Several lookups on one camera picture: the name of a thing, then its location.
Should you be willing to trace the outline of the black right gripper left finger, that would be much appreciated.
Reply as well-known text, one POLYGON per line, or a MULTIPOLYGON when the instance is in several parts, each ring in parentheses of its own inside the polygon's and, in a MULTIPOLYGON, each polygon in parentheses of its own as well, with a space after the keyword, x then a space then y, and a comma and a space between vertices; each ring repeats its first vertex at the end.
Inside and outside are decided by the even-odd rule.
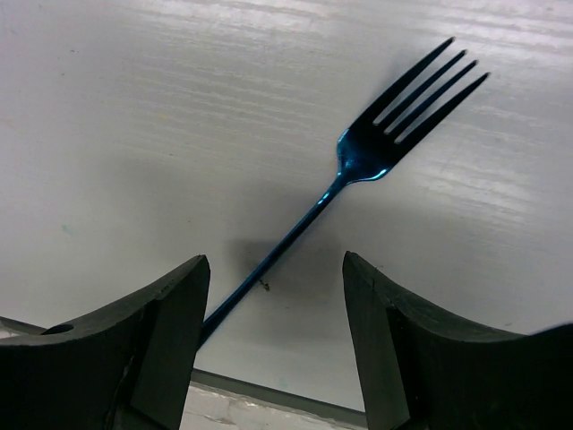
POLYGON ((206 256, 40 334, 1 341, 3 429, 177 429, 210 283, 206 256))

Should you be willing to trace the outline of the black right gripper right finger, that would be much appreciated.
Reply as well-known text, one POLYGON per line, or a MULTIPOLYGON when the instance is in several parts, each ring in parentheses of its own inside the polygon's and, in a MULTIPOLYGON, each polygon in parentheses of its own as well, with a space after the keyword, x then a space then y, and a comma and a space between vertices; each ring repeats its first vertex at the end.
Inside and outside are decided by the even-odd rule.
POLYGON ((346 314, 371 429, 569 429, 572 327, 473 322, 344 256, 346 314))

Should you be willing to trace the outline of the blue metallic fork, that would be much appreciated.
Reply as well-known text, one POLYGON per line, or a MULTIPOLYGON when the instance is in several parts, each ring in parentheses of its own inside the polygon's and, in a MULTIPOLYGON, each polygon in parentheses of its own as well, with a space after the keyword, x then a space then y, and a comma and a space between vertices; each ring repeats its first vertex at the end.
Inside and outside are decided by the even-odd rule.
POLYGON ((484 73, 433 113, 427 113, 428 108, 434 102, 477 66, 478 62, 474 60, 444 82, 407 116, 402 116, 425 91, 466 55, 466 51, 461 50, 404 99, 398 98, 406 87, 436 60, 454 40, 453 37, 446 39, 399 76, 340 135, 337 141, 337 174, 332 184, 242 284, 206 318, 201 327, 200 346, 205 344, 252 287, 261 280, 345 187, 356 183, 377 181, 385 177, 416 144, 421 142, 444 118, 487 80, 490 74, 484 73))

